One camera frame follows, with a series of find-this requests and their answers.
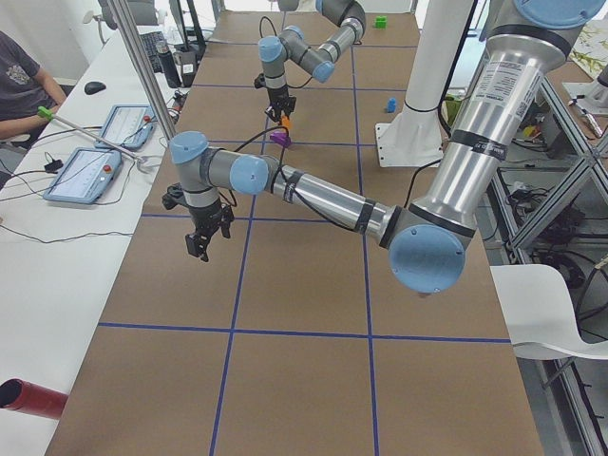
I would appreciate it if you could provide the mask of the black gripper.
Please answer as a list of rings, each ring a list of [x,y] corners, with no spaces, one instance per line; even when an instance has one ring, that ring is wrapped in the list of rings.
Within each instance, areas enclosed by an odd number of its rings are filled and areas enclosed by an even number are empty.
[[[230,227],[235,220],[230,202],[221,202],[219,197],[206,207],[195,207],[186,201],[186,192],[179,183],[167,187],[161,202],[166,210],[172,210],[177,205],[188,209],[195,225],[195,231],[185,236],[187,252],[190,256],[198,257],[204,262],[209,261],[207,247],[213,235],[220,230],[224,238],[230,238]]]
[[[269,97],[266,115],[275,123],[281,123],[282,118],[289,118],[295,111],[296,97],[289,93],[285,74],[270,77],[259,73],[254,79],[256,89],[265,88]]]

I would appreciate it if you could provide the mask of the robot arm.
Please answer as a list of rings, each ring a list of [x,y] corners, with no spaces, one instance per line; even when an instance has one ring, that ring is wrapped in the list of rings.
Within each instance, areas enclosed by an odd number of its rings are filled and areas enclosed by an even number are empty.
[[[319,83],[333,75],[336,62],[366,31],[366,15],[356,1],[317,1],[316,10],[338,27],[319,47],[310,46],[297,26],[288,26],[278,35],[260,38],[257,43],[262,72],[255,87],[264,87],[269,97],[265,114],[275,123],[295,110],[296,97],[289,93],[285,63],[294,62]]]
[[[347,231],[374,238],[389,252],[393,274],[423,294],[444,291],[460,277],[466,247],[475,235],[475,208],[533,102],[545,75],[563,65],[599,1],[494,1],[488,14],[486,62],[447,140],[438,118],[451,68],[466,38],[471,1],[432,1],[416,51],[402,111],[376,127],[378,160],[384,167],[439,163],[419,199],[386,206],[354,194],[282,159],[211,146],[196,131],[169,144],[179,182],[163,206],[185,207],[195,230],[188,253],[206,258],[216,233],[227,233],[231,208],[221,189],[246,195],[269,192],[301,204]]]

